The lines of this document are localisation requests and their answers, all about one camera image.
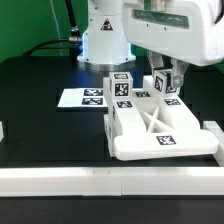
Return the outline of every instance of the white paper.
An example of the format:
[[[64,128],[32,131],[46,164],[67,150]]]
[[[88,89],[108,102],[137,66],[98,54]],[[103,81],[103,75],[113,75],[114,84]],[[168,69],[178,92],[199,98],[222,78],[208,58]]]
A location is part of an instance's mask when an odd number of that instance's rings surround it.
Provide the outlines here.
[[[100,88],[64,89],[58,107],[107,107],[103,95],[94,92],[103,91]]]

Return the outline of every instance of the green wall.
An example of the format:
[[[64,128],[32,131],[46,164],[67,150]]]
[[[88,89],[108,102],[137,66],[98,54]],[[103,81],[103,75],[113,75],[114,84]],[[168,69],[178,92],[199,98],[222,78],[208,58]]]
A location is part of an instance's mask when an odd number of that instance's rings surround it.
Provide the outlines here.
[[[70,36],[70,25],[64,0],[54,0],[61,36]],[[87,27],[87,0],[72,0],[81,32]],[[0,63],[9,57],[20,56],[36,44],[57,39],[50,0],[0,1]],[[133,47],[136,55],[146,51]],[[37,51],[34,55],[60,55],[58,50]],[[224,71],[224,63],[217,65]]]

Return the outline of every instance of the white frame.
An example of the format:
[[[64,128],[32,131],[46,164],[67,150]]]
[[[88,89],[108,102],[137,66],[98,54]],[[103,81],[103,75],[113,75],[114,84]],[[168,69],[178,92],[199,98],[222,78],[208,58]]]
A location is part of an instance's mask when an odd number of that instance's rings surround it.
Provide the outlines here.
[[[0,197],[224,195],[224,133],[204,127],[220,140],[220,167],[0,169]]]

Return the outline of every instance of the black cable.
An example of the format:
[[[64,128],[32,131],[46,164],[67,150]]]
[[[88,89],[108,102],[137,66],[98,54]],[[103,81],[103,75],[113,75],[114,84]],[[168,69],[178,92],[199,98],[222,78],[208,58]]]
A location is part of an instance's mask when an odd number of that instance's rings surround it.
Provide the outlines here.
[[[48,50],[48,49],[52,49],[52,50],[63,50],[63,49],[69,49],[69,47],[41,47],[38,48],[37,50]]]
[[[66,4],[67,12],[68,12],[70,25],[71,25],[72,36],[80,36],[80,32],[75,21],[75,16],[74,16],[71,0],[65,0],[65,4]]]
[[[34,51],[40,49],[40,48],[43,47],[43,46],[50,45],[50,44],[55,44],[55,43],[62,43],[62,42],[69,42],[69,39],[68,39],[68,38],[63,38],[63,39],[50,40],[50,41],[43,42],[43,43],[41,43],[41,44],[36,45],[36,46],[33,47],[32,49],[26,51],[26,52],[23,54],[23,56],[30,56]]]
[[[215,24],[217,24],[224,16],[224,0],[221,0],[221,5],[222,5],[222,9],[221,9],[219,16],[217,17],[217,19],[215,21]]]

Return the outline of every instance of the black table surface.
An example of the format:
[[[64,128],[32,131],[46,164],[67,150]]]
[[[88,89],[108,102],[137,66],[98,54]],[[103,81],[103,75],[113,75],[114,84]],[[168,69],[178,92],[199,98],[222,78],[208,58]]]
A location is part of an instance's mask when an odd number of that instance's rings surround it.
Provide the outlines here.
[[[128,71],[134,88],[142,87],[143,76],[151,74],[146,58],[137,58]],[[107,76],[108,72],[78,68],[69,57],[4,61],[0,65],[0,121],[5,138],[0,143],[0,167],[218,166],[211,155],[130,162],[110,158],[105,109],[57,109],[63,89],[101,88]],[[224,74],[214,66],[190,66],[181,98],[200,121],[215,120],[223,128],[223,87]],[[0,223],[223,223],[221,199],[5,198],[0,200]]]
[[[128,71],[134,88],[151,74],[146,58],[138,58]],[[0,167],[217,166],[207,155],[129,162],[110,158],[105,109],[57,108],[63,89],[102,88],[108,75],[78,68],[69,57],[16,57],[2,63],[0,121],[6,138],[0,143]],[[182,98],[199,119],[222,123],[223,83],[224,75],[215,67],[191,66]]]

